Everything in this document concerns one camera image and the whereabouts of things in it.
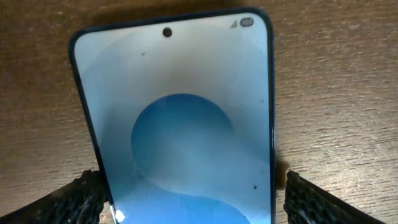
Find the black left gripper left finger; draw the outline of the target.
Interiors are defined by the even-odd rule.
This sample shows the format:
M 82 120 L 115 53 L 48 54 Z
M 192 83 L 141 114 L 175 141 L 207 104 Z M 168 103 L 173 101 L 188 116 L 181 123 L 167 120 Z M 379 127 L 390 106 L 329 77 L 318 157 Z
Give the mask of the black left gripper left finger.
M 52 193 L 1 217 L 1 224 L 98 224 L 108 201 L 99 171 L 81 177 Z

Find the blue Galaxy smartphone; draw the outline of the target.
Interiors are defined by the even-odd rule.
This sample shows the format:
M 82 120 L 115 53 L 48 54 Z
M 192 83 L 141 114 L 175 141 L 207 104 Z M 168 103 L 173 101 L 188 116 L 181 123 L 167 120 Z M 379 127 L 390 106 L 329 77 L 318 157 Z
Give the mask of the blue Galaxy smartphone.
M 263 10 L 87 27 L 68 51 L 115 223 L 275 223 Z

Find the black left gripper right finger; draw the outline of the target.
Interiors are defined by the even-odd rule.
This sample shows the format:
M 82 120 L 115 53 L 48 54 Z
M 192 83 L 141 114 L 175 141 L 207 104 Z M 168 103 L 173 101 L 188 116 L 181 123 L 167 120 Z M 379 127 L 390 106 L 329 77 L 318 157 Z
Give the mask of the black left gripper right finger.
M 284 210 L 289 224 L 384 224 L 294 171 L 287 173 Z

